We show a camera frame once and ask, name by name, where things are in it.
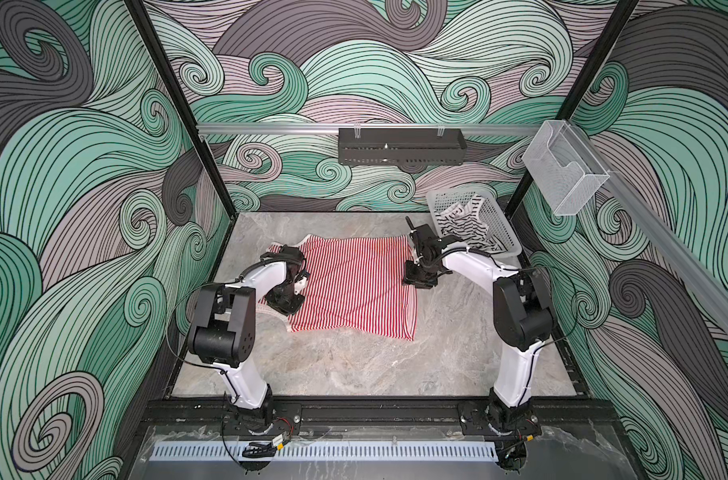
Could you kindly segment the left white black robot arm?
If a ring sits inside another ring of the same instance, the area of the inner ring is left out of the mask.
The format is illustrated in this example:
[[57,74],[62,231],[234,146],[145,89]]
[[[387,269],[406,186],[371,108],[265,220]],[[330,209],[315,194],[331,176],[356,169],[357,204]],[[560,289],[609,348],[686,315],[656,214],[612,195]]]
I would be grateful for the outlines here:
[[256,343],[258,303],[290,316],[301,309],[307,284],[306,257],[297,247],[281,245],[246,267],[235,280],[201,288],[189,327],[188,350],[224,380],[229,404],[268,423],[273,394],[251,358]]

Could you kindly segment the red white striped tank top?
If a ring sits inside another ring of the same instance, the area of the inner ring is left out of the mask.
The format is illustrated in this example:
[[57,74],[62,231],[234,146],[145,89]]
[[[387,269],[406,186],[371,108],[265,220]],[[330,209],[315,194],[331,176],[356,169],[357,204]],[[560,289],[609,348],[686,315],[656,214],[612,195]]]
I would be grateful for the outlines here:
[[355,329],[412,341],[418,319],[416,288],[403,283],[413,258],[407,236],[324,238],[309,234],[297,248],[307,260],[309,279],[297,313],[257,311],[281,319],[291,332]]

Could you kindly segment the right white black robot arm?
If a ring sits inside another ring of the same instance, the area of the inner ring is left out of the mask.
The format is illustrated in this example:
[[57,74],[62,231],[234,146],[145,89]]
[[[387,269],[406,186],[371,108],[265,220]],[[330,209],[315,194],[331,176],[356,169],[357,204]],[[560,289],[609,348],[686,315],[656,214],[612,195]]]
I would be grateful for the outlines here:
[[402,283],[432,289],[440,277],[456,273],[491,296],[493,326],[504,344],[491,402],[500,415],[523,411],[540,352],[555,325],[543,279],[534,269],[504,264],[455,235],[440,237],[428,224],[406,222],[414,258],[405,262]]

